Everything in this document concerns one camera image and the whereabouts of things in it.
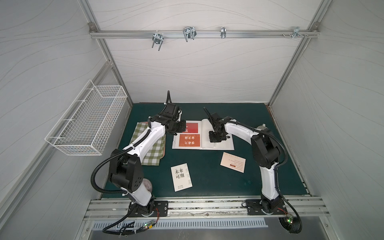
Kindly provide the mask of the white photo card black text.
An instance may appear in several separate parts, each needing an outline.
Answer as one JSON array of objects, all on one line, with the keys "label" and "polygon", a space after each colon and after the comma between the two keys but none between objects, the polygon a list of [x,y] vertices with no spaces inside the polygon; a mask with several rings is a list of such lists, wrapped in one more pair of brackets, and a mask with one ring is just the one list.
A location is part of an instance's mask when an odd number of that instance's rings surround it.
[{"label": "white photo card black text", "polygon": [[188,164],[171,167],[175,192],[191,188],[193,186]]}]

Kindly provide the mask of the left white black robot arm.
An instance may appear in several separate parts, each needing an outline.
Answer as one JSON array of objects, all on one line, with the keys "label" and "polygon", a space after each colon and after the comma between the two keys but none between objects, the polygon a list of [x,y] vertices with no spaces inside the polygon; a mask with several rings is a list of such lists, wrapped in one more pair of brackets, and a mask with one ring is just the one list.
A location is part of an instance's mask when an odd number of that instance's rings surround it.
[{"label": "left white black robot arm", "polygon": [[166,103],[163,110],[149,118],[148,127],[120,156],[114,154],[110,161],[110,181],[123,191],[135,204],[147,207],[151,204],[152,193],[145,187],[142,160],[152,146],[166,134],[176,136],[186,130],[186,121],[181,119],[179,106]]}]

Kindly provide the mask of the white photo album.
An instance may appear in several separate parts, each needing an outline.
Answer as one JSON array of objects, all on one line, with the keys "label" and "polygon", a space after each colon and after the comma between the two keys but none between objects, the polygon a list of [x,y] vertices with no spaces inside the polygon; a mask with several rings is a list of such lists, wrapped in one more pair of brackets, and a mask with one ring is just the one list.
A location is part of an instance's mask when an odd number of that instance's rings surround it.
[{"label": "white photo album", "polygon": [[226,141],[222,141],[221,143],[211,143],[209,140],[209,131],[212,131],[212,125],[208,121],[208,119],[203,119],[201,121],[186,121],[187,122],[195,122],[199,123],[199,133],[201,135],[201,147],[199,148],[182,148],[179,147],[179,138],[180,134],[187,134],[187,133],[178,133],[176,136],[174,136],[173,139],[173,145],[172,149],[178,149],[178,150],[220,150],[220,151],[234,151],[234,143],[233,139],[227,139]]}]

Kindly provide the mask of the red photo card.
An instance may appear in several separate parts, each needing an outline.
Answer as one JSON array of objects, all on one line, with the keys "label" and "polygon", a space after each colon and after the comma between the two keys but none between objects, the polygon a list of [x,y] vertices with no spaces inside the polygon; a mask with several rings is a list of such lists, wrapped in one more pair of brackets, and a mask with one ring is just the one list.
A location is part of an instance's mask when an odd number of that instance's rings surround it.
[{"label": "red photo card", "polygon": [[187,134],[198,134],[199,133],[199,123],[187,122],[186,123],[186,130],[184,131],[184,133],[187,133]]}]

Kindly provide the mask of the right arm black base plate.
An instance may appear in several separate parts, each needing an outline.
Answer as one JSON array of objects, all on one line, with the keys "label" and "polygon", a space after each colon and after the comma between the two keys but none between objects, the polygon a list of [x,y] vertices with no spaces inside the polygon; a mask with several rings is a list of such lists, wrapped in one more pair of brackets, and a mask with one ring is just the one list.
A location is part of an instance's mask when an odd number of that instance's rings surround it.
[{"label": "right arm black base plate", "polygon": [[242,203],[242,207],[247,210],[247,214],[250,216],[284,216],[287,212],[286,205],[281,199],[274,201],[258,199],[245,200]]}]

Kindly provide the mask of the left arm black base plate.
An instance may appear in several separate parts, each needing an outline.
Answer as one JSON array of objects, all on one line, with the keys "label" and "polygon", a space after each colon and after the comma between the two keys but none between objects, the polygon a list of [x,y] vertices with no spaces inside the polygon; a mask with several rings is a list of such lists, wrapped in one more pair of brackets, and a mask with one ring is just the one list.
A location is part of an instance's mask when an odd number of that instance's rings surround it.
[{"label": "left arm black base plate", "polygon": [[151,200],[146,206],[137,203],[129,207],[129,218],[166,217],[168,215],[168,201]]}]

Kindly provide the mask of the orange photo card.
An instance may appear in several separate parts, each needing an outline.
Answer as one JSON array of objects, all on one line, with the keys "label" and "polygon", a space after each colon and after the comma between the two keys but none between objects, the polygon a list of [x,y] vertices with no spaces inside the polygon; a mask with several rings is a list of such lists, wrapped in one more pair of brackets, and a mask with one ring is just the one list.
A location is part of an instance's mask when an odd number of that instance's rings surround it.
[{"label": "orange photo card", "polygon": [[201,135],[200,134],[180,134],[179,147],[182,147],[182,148],[201,147]]}]

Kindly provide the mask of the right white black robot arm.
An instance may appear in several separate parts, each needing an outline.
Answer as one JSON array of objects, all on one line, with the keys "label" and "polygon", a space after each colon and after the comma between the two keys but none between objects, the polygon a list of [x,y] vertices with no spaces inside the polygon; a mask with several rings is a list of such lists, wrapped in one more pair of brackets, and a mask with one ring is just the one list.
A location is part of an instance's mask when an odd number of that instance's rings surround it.
[{"label": "right white black robot arm", "polygon": [[279,157],[286,153],[284,146],[265,126],[253,128],[231,117],[221,118],[217,113],[211,114],[207,108],[204,111],[213,127],[209,132],[210,142],[221,143],[228,139],[228,135],[233,135],[251,145],[253,158],[261,171],[262,193],[259,206],[265,214],[271,215],[283,201],[278,190],[276,170]]}]

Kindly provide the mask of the pale pink photo card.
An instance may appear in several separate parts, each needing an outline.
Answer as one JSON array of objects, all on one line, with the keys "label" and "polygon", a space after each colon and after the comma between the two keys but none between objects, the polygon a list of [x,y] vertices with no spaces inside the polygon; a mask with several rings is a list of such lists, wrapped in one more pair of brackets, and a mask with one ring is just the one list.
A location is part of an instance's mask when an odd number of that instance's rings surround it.
[{"label": "pale pink photo card", "polygon": [[246,159],[231,155],[229,153],[223,153],[220,165],[228,169],[244,173]]}]

